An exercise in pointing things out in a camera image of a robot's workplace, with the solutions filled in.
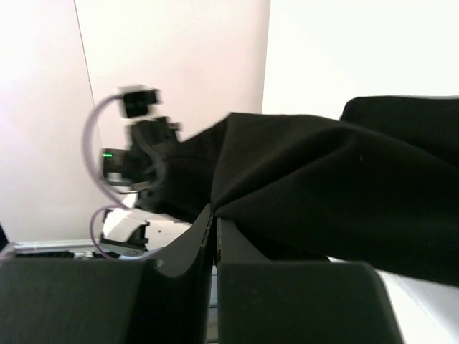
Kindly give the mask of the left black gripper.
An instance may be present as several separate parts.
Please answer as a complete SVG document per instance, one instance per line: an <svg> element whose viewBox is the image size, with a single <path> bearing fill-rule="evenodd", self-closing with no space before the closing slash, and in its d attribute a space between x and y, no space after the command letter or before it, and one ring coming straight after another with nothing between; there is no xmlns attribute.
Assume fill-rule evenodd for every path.
<svg viewBox="0 0 459 344"><path fill-rule="evenodd" d="M160 116L127 126L131 145L105 148L101 153L101 178L114 188L137 195L136 208L153 211L166 183L165 154L179 143L180 123Z"/></svg>

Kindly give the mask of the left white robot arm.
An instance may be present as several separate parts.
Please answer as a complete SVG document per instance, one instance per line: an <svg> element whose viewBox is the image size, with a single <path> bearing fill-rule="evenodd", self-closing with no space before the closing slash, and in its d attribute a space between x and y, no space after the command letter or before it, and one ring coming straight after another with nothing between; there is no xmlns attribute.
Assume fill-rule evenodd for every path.
<svg viewBox="0 0 459 344"><path fill-rule="evenodd" d="M104 210L101 251L124 257L142 257L147 252L149 214L166 184L167 167L161 155L179 143L180 129L166 116L138 121L127 127L130 147L102 150L102 180L117 192L128 189L125 194L132 202Z"/></svg>

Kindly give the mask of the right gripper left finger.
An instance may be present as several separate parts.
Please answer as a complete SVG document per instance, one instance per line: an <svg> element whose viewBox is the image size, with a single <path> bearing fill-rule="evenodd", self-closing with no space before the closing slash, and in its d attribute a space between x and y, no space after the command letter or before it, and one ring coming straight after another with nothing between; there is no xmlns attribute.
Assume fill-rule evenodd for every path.
<svg viewBox="0 0 459 344"><path fill-rule="evenodd" d="M3 343L205 343L212 214L148 259L1 263Z"/></svg>

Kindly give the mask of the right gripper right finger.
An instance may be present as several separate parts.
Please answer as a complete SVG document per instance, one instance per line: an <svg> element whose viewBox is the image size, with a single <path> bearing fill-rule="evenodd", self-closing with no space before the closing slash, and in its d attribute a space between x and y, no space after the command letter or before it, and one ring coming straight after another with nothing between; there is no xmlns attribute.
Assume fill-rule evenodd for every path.
<svg viewBox="0 0 459 344"><path fill-rule="evenodd" d="M403 339L368 264L271 261L217 221L221 343L392 344Z"/></svg>

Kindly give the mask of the black skirt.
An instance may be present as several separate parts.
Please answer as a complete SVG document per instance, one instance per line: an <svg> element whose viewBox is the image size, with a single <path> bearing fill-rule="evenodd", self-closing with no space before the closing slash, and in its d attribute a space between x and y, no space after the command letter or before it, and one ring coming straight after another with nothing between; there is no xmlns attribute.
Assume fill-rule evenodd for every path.
<svg viewBox="0 0 459 344"><path fill-rule="evenodd" d="M230 113L164 152L153 210L206 206L269 257L328 256L458 284L458 101L355 97L338 120Z"/></svg>

